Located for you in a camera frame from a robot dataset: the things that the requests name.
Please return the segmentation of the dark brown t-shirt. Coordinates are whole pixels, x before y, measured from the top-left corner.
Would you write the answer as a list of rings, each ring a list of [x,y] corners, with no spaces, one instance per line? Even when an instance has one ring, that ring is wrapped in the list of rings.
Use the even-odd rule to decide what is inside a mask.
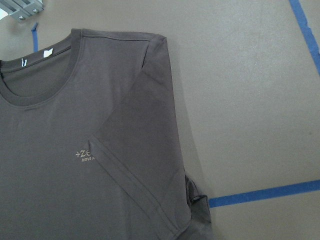
[[[211,240],[184,168],[167,39],[72,29],[0,63],[3,240]]]

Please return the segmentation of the aluminium frame post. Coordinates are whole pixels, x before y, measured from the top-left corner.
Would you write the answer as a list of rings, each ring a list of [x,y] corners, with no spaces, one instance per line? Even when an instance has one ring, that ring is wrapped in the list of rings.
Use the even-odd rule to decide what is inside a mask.
[[[0,8],[17,21],[24,21],[44,10],[42,0],[0,0]]]

